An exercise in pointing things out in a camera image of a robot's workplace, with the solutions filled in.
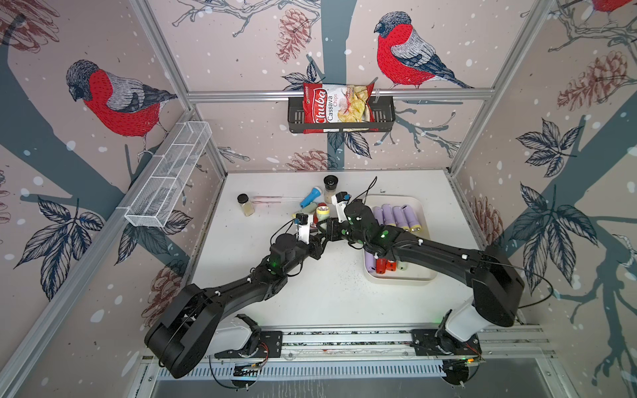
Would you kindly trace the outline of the small purple flashlight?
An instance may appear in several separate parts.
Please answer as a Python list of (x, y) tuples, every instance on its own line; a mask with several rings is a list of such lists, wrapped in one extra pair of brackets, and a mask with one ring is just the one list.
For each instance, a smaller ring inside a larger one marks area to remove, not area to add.
[(373, 215), (380, 225), (384, 224), (383, 209), (381, 207), (373, 207)]

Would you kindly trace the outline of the short purple flashlight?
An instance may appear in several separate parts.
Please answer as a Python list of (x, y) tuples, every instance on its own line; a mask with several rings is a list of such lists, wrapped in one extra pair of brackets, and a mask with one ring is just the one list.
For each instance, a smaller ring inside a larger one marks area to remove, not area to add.
[(392, 206), (390, 204), (383, 204), (382, 211), (384, 224), (387, 226), (395, 227), (396, 220), (394, 217)]

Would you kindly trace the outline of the medium green flashlight yellow rim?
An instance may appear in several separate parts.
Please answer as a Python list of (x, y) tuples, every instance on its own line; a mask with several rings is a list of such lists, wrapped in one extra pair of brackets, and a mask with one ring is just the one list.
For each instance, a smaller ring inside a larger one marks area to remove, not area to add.
[(304, 207), (301, 211), (303, 214), (315, 214), (318, 204), (316, 202), (310, 203), (307, 207)]

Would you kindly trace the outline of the large purple flashlight yellow rim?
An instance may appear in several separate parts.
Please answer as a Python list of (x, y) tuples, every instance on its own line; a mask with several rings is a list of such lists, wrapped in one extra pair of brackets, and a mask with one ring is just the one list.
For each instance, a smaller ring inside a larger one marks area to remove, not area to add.
[(372, 253), (365, 251), (364, 265), (368, 273), (374, 274), (376, 272), (376, 263), (377, 263), (377, 259), (374, 257), (374, 255)]

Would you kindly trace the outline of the purple flashlight with yellow button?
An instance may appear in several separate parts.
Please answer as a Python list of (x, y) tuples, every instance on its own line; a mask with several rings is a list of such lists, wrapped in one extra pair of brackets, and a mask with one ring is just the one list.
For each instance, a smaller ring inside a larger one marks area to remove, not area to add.
[(404, 205), (402, 207), (402, 211), (411, 232), (419, 232), (422, 229), (422, 226), (413, 208), (410, 205)]

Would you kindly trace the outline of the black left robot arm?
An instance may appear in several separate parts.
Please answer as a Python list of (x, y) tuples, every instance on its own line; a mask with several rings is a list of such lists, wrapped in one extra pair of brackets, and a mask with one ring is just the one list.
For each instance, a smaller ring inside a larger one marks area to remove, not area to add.
[(185, 286), (152, 325), (145, 345), (173, 377), (186, 376), (206, 355), (224, 318), (278, 295), (292, 277), (291, 271), (307, 258), (318, 260), (327, 245), (323, 234), (312, 235), (308, 243), (294, 235), (279, 235), (270, 254), (246, 277), (213, 288)]

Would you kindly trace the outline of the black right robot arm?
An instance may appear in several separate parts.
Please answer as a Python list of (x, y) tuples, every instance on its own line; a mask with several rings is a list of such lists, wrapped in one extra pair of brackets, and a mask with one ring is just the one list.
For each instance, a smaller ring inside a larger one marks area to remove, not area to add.
[(329, 241), (361, 245), (376, 257), (419, 265), (464, 283), (473, 296), (448, 311), (440, 329), (467, 342), (488, 326), (514, 326), (525, 283), (496, 250), (470, 250), (427, 240), (400, 227), (380, 224), (370, 207), (357, 199), (318, 224)]

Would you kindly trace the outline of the cream plastic storage tray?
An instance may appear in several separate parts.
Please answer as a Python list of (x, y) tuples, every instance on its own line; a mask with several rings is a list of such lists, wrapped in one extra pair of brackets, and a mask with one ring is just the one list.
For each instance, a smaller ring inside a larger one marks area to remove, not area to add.
[[(411, 232), (413, 235), (411, 239), (416, 243), (418, 243), (418, 240), (430, 240), (430, 233), (426, 223), (424, 207), (418, 199), (412, 196), (387, 194), (370, 195), (367, 198), (367, 206), (371, 209), (373, 209), (373, 207), (382, 208), (383, 204), (390, 204), (392, 207), (410, 205), (416, 212), (416, 216), (422, 226), (422, 229), (419, 232)], [(378, 275), (376, 273), (370, 274), (366, 271), (364, 265), (364, 254), (362, 259), (363, 265), (361, 270), (363, 272), (363, 276), (368, 280), (368, 282), (376, 285), (424, 286), (433, 282), (438, 275), (438, 273), (434, 270), (430, 270), (422, 265), (410, 262), (406, 262), (408, 265), (406, 270), (398, 270), (398, 268), (396, 268), (396, 271), (386, 271), (384, 275)]]

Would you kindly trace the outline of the glass spice grinder black cap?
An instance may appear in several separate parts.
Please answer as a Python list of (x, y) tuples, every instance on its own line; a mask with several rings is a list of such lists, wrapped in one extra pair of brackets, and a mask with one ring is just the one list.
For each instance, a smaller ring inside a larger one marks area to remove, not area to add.
[(338, 178), (335, 175), (328, 175), (323, 179), (324, 201), (327, 204), (333, 203), (333, 196), (337, 193)]

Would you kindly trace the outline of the small glass jar black lid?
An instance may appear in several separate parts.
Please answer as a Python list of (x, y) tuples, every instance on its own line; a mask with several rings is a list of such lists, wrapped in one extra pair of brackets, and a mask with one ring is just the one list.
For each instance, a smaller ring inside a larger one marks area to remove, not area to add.
[(250, 217), (255, 213), (255, 207), (250, 201), (250, 197), (247, 194), (242, 193), (238, 195), (237, 202), (239, 203), (242, 212), (246, 217)]

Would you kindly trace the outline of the red cassava chips bag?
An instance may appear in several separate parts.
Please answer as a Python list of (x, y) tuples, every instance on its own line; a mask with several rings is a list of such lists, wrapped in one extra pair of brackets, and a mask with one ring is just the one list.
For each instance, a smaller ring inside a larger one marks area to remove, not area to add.
[(305, 83), (305, 124), (360, 124), (375, 122), (369, 104), (374, 84), (367, 86)]

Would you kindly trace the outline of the black wall basket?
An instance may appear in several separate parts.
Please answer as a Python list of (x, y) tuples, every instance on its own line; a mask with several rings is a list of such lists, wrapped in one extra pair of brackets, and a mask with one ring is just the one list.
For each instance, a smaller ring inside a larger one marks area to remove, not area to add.
[(290, 98), (288, 124), (293, 134), (390, 132), (396, 122), (392, 97), (368, 102), (353, 99), (348, 106), (328, 102), (306, 107), (301, 98)]

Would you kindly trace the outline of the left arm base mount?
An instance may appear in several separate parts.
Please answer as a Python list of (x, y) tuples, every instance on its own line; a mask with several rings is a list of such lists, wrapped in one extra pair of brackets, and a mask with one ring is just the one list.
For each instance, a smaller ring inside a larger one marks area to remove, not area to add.
[(282, 331), (263, 329), (249, 316), (238, 314), (221, 321), (207, 355), (218, 360), (279, 358), (282, 344)]

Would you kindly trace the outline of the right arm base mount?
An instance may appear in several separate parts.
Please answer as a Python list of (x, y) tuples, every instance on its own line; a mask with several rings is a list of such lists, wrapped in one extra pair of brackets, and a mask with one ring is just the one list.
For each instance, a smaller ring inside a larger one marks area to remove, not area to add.
[(411, 344), (418, 357), (463, 356), (480, 357), (482, 349), (476, 334), (462, 342), (452, 337), (444, 326), (417, 328), (410, 331)]

